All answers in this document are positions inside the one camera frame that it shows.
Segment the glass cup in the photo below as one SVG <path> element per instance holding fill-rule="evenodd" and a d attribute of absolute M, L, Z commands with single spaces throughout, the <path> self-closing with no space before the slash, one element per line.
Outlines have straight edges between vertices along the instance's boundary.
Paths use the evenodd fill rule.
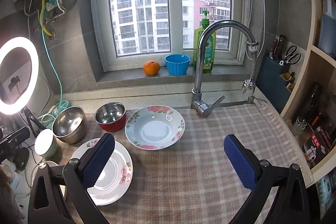
<path fill-rule="evenodd" d="M 307 126 L 307 122 L 304 118 L 298 117 L 293 125 L 293 135 L 298 136 Z"/>

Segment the faucet spout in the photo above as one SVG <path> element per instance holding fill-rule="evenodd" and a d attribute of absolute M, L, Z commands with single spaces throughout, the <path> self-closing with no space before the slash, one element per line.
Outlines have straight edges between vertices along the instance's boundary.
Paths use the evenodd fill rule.
<path fill-rule="evenodd" d="M 211 111 L 204 111 L 205 103 L 201 99 L 202 98 L 201 85 L 202 85 L 202 74 L 203 74 L 206 42 L 208 41 L 210 35 L 213 32 L 215 32 L 216 30 L 220 28 L 224 28 L 224 27 L 232 27 L 232 28 L 238 29 L 247 37 L 248 48 L 253 58 L 253 68 L 251 71 L 250 78 L 246 79 L 243 84 L 243 93 L 247 92 L 248 94 L 252 95 L 255 89 L 254 75 L 255 75 L 256 59 L 257 59 L 257 52 L 258 52 L 258 42 L 255 41 L 253 34 L 244 24 L 238 21 L 234 21 L 234 20 L 219 20 L 211 24 L 210 26 L 208 26 L 202 33 L 201 37 L 199 38 L 199 47 L 198 47 L 197 61 L 196 61 L 195 83 L 194 83 L 194 88 L 192 89 L 192 100 L 191 100 L 190 108 L 196 109 L 200 115 L 201 115 L 201 111 L 202 113 L 205 112 L 207 116 L 211 113 Z"/>

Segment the yellow hose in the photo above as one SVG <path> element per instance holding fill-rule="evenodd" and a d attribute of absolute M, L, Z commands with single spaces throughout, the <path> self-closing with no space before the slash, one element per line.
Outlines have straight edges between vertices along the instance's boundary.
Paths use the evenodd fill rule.
<path fill-rule="evenodd" d="M 42 18 L 42 11 L 43 11 L 43 9 L 44 9 L 44 6 L 45 6 L 45 0 L 42 0 L 42 8 L 41 8 L 41 13 L 40 13 L 40 25 L 41 25 L 41 27 L 43 26 L 43 30 L 44 30 L 44 32 L 47 34 L 47 35 L 49 35 L 50 37 L 52 37 L 53 36 L 53 34 L 51 33 L 51 32 L 49 32 L 48 30 L 47 30 L 47 28 L 43 25 L 43 18 Z"/>

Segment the bottle label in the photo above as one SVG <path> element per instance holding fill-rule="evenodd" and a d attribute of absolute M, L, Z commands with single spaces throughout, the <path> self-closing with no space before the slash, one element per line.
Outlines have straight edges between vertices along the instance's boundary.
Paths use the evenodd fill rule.
<path fill-rule="evenodd" d="M 203 32 L 199 32 L 198 40 L 200 39 Z M 204 66 L 203 69 L 211 69 L 211 60 L 212 60 L 212 35 L 209 36 L 207 44 L 205 46 L 205 56 L 204 56 Z"/>

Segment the plate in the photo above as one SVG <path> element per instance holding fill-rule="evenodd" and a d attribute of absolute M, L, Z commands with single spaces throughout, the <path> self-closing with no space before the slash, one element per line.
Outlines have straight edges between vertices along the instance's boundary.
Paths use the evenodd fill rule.
<path fill-rule="evenodd" d="M 45 162 L 49 165 L 49 167 L 58 166 L 57 163 L 55 163 L 55 162 L 53 162 L 53 161 L 51 161 L 51 160 L 47 160 L 47 161 L 45 161 Z M 32 184 L 32 185 L 33 185 L 33 183 L 34 183 L 34 179 L 35 179 L 37 170 L 38 170 L 38 167 L 36 167 L 35 170 L 34 170 L 34 173 L 33 173 L 33 176 L 32 176 L 33 178 L 31 179 L 31 184 Z M 65 199 L 66 196 L 67 196 L 67 187 L 64 186 L 64 185 L 60 185 L 59 187 L 61 188 L 61 192 L 62 192 L 63 198 Z"/>
<path fill-rule="evenodd" d="M 160 150 L 176 143 L 183 135 L 182 115 L 167 106 L 147 106 L 127 120 L 125 133 L 134 146 L 144 150 Z"/>
<path fill-rule="evenodd" d="M 86 150 L 95 146 L 100 138 L 83 143 L 71 158 L 80 159 Z M 127 149 L 115 142 L 114 151 L 100 173 L 96 184 L 87 189 L 97 206 L 111 204 L 126 193 L 133 177 L 133 163 Z"/>

